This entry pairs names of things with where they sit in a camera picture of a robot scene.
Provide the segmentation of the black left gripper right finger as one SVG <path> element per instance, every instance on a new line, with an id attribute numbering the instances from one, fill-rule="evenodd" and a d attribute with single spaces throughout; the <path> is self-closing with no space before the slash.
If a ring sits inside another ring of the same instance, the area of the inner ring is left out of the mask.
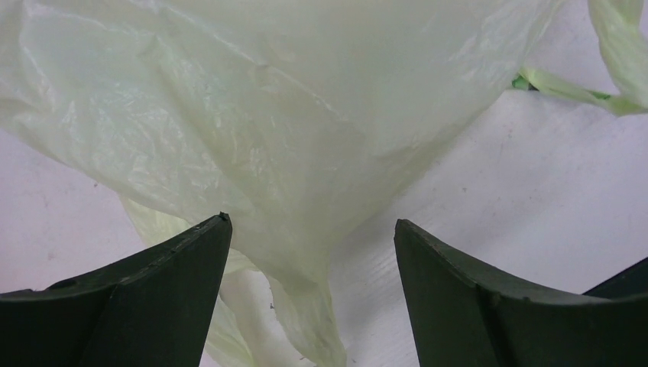
<path id="1" fill-rule="evenodd" d="M 645 366 L 647 263 L 583 294 L 489 265 L 406 219 L 397 264 L 422 366 Z"/>

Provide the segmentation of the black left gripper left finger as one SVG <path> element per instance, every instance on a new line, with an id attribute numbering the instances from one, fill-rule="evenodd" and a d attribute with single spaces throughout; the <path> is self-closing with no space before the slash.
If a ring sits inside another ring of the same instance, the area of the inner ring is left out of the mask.
<path id="1" fill-rule="evenodd" d="M 220 213 L 94 271 L 1 295 L 3 366 L 197 366 L 232 238 Z"/>

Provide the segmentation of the pale green plastic grocery bag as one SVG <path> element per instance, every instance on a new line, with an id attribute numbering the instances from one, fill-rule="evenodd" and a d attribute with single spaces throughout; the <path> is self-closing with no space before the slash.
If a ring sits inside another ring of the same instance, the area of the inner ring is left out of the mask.
<path id="1" fill-rule="evenodd" d="M 141 237 L 222 210 L 317 366 L 329 255 L 508 88 L 647 111 L 642 1 L 591 1 L 618 88 L 524 66 L 559 1 L 3 1 L 1 126 L 117 192 Z"/>

